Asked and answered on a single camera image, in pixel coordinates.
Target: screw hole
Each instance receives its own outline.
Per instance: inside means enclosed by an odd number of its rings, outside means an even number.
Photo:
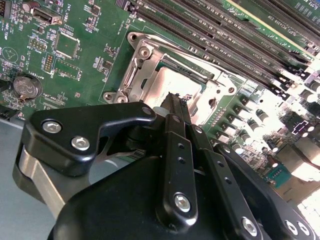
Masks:
[[[184,146],[182,143],[178,143],[178,147],[179,147],[180,149],[185,149],[185,146]]]
[[[132,34],[132,35],[130,36],[130,40],[131,40],[132,42],[135,42],[135,41],[137,40],[137,35]]]
[[[220,167],[222,167],[222,168],[225,167],[225,165],[224,165],[222,162],[218,161],[217,163],[218,163],[218,165],[219,165]]]
[[[178,157],[178,161],[179,161],[179,163],[181,163],[181,164],[186,164],[186,160],[184,160],[183,157]]]
[[[232,181],[229,178],[225,177],[224,180],[226,181],[227,184],[232,184]]]

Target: silver screw head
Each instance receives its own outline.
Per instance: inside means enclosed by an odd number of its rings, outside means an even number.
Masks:
[[[293,233],[293,235],[298,235],[298,229],[295,225],[293,225],[290,221],[285,220],[285,224],[288,227],[288,229]]]
[[[258,231],[257,231],[257,228],[256,226],[254,225],[254,223],[246,218],[246,217],[243,217],[242,218],[242,225],[244,227],[244,229],[253,237],[256,237],[258,235]]]
[[[182,195],[182,194],[175,195],[174,196],[174,203],[177,206],[177,208],[180,209],[184,213],[189,212],[191,209],[190,202],[185,195]]]
[[[196,126],[194,129],[195,129],[198,133],[202,134],[202,129],[201,129],[200,127]]]
[[[223,146],[223,150],[225,150],[228,154],[230,153],[230,149],[227,146]]]
[[[55,121],[46,121],[44,124],[42,124],[42,128],[51,134],[57,134],[62,129],[61,125]]]
[[[144,107],[142,108],[142,110],[144,111],[144,113],[146,113],[146,114],[148,114],[148,115],[151,115],[151,114],[152,114],[151,111],[150,111],[150,109],[147,108],[146,106],[144,106]]]
[[[90,147],[89,140],[83,136],[76,136],[71,140],[71,145],[77,150],[85,151]]]
[[[302,222],[298,221],[298,226],[300,227],[302,232],[304,232],[305,235],[310,236],[310,231]]]

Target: silver metal surface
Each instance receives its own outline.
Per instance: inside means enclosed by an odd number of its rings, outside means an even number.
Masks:
[[[179,119],[179,117],[177,117],[177,116],[173,116],[172,118],[173,118],[173,120],[175,120],[177,123],[180,123],[180,122],[181,122],[180,119]]]
[[[300,221],[298,221],[297,223],[302,232],[304,232],[305,235],[310,236],[310,231],[308,230],[308,228]]]
[[[243,217],[242,218],[242,225],[244,227],[244,229],[253,237],[256,237],[258,235],[258,231],[257,231],[257,228],[256,226],[254,225],[254,223],[246,218],[246,217]]]
[[[168,92],[179,94],[188,99],[192,123],[203,125],[222,97],[236,94],[230,77],[243,79],[158,36],[130,32],[127,40],[135,52],[118,91],[103,94],[107,103],[143,101],[154,108]],[[166,66],[158,69],[159,63]]]
[[[88,175],[67,177],[31,156],[23,147],[20,171],[30,178],[55,218],[76,193],[90,186]]]
[[[194,129],[200,134],[202,134],[202,132],[203,132],[202,129],[198,126],[196,126]]]
[[[298,235],[298,229],[296,228],[296,226],[295,225],[293,225],[290,221],[288,221],[288,220],[285,220],[284,221],[285,222],[285,224],[286,224],[286,226],[287,226],[287,228],[293,233],[293,235]]]
[[[144,107],[142,108],[142,110],[143,110],[143,112],[145,112],[146,114],[151,115],[151,111],[150,111],[149,108],[147,108],[147,107],[144,106]]]
[[[174,203],[182,212],[187,213],[191,209],[190,202],[188,198],[182,194],[177,194],[174,196]]]
[[[230,153],[230,149],[227,146],[223,146],[223,150],[225,150],[228,154]]]
[[[55,121],[46,121],[42,125],[43,130],[51,134],[57,134],[62,130],[62,127],[59,123]]]
[[[90,147],[90,142],[83,136],[76,136],[71,140],[71,145],[77,150],[86,151]]]

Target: black metal bracket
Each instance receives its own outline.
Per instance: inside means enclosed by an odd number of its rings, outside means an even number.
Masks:
[[[165,117],[133,102],[38,111],[25,124],[13,175],[25,192],[55,210],[54,240],[122,239],[118,225],[135,219],[148,223],[139,227],[147,239],[198,239],[204,232],[199,239],[222,239],[213,229],[228,239],[316,239],[239,155],[225,144],[212,149],[204,131],[191,124],[185,102],[169,94],[161,106],[169,111]],[[135,149],[146,150],[146,157],[88,186],[88,171],[99,154],[103,160],[108,152],[116,156]],[[205,176],[195,176],[194,166]],[[55,206],[52,199],[62,201]],[[125,211],[117,214],[120,208]],[[67,223],[73,224],[70,229]]]

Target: chip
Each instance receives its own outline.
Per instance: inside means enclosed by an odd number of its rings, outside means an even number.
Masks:
[[[57,53],[73,59],[77,54],[79,43],[78,39],[59,32],[55,40],[54,49]]]
[[[93,5],[92,8],[91,8],[91,12],[92,12],[93,14],[95,14],[95,15],[99,15],[100,9],[101,9],[101,8],[100,8],[99,6]]]

